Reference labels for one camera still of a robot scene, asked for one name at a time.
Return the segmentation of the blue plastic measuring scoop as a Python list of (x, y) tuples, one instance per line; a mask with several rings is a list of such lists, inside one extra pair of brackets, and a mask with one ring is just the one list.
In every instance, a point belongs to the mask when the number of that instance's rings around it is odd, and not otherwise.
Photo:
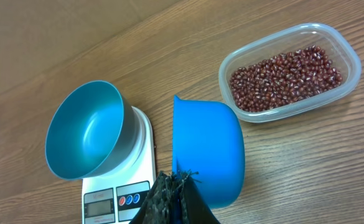
[(245, 181), (245, 145), (229, 106), (174, 97), (172, 171), (178, 177), (197, 172), (195, 184), (211, 211), (238, 198)]

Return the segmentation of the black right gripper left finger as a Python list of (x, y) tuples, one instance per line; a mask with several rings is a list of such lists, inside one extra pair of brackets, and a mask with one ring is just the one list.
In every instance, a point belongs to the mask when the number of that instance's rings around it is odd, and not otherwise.
[(177, 175), (161, 171), (130, 224), (181, 224), (180, 190)]

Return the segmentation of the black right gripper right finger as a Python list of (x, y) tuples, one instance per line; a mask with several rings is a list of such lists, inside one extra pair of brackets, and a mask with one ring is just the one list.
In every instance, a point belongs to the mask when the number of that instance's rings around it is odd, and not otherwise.
[(201, 196), (193, 175), (197, 172), (179, 172), (178, 223), (220, 224)]

